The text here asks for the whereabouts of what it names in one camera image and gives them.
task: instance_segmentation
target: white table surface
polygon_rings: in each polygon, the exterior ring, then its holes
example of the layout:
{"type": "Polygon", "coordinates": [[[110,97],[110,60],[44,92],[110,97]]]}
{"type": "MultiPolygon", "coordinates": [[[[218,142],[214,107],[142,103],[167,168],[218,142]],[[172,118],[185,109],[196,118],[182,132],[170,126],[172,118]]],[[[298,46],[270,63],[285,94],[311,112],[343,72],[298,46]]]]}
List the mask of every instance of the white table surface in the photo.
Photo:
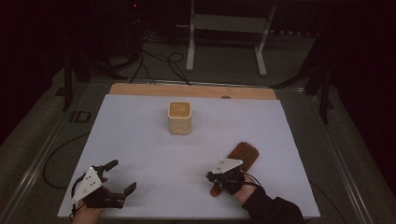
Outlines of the white table surface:
{"type": "Polygon", "coordinates": [[[318,206],[278,100],[210,99],[107,95],[93,125],[58,217],[71,212],[70,190],[91,165],[118,160],[104,176],[112,192],[133,182],[136,191],[122,209],[102,217],[138,219],[244,219],[248,213],[232,196],[213,198],[205,177],[241,141],[260,156],[249,173],[267,194],[297,204],[304,217],[319,217],[318,206]],[[188,135],[168,132],[171,101],[189,101],[192,129],[188,135]]]}

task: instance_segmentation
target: cup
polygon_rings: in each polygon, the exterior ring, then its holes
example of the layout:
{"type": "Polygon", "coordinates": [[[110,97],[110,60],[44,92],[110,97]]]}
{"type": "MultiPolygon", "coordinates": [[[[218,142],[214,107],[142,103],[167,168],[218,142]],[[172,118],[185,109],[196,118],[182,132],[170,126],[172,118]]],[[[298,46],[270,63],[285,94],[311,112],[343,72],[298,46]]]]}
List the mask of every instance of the cup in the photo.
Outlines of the cup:
{"type": "Polygon", "coordinates": [[[191,105],[189,102],[173,101],[168,108],[168,126],[171,134],[191,132],[191,105]]]}

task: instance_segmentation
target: hand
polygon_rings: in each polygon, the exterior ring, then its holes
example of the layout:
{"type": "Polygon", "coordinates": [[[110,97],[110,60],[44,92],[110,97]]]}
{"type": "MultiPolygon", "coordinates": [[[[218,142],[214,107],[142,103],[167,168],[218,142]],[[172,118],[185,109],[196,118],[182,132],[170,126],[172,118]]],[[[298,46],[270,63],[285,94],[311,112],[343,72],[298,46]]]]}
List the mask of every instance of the hand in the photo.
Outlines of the hand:
{"type": "MultiPolygon", "coordinates": [[[[107,182],[107,178],[103,177],[102,182],[107,182]]],[[[103,211],[105,211],[105,208],[88,208],[84,202],[79,201],[78,211],[75,213],[73,224],[95,224],[103,211]]]]}
{"type": "MultiPolygon", "coordinates": [[[[250,183],[255,183],[254,179],[249,175],[244,175],[245,181],[250,183]]],[[[245,203],[245,201],[250,197],[250,195],[256,190],[256,186],[253,185],[242,185],[242,188],[237,191],[233,196],[241,203],[245,203]]]]}

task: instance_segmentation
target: hair brush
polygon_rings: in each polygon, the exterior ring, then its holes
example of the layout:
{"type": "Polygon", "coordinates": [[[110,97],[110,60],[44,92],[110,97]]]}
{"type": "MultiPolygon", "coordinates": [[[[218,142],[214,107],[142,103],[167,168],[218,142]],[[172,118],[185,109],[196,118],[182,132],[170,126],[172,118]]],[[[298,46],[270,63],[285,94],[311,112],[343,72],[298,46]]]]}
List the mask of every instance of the hair brush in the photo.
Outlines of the hair brush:
{"type": "MultiPolygon", "coordinates": [[[[227,156],[228,159],[241,160],[243,163],[240,167],[241,171],[246,173],[253,165],[254,161],[259,157],[259,151],[248,142],[240,142],[236,148],[227,156]]],[[[221,194],[221,189],[214,186],[210,190],[213,197],[218,197],[221,194]]]]}

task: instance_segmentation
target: wrist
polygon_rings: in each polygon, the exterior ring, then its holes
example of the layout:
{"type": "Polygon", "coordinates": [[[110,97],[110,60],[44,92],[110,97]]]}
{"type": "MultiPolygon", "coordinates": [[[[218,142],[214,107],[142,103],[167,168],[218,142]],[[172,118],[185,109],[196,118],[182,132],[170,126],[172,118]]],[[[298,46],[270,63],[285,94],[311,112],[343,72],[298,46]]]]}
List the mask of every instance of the wrist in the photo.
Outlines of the wrist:
{"type": "Polygon", "coordinates": [[[99,220],[99,217],[96,216],[90,216],[84,214],[76,214],[73,220],[73,224],[79,224],[79,223],[84,223],[84,224],[94,224],[99,220]]]}
{"type": "Polygon", "coordinates": [[[253,194],[256,190],[256,186],[244,185],[237,191],[233,196],[241,203],[244,204],[245,201],[253,194]]]}

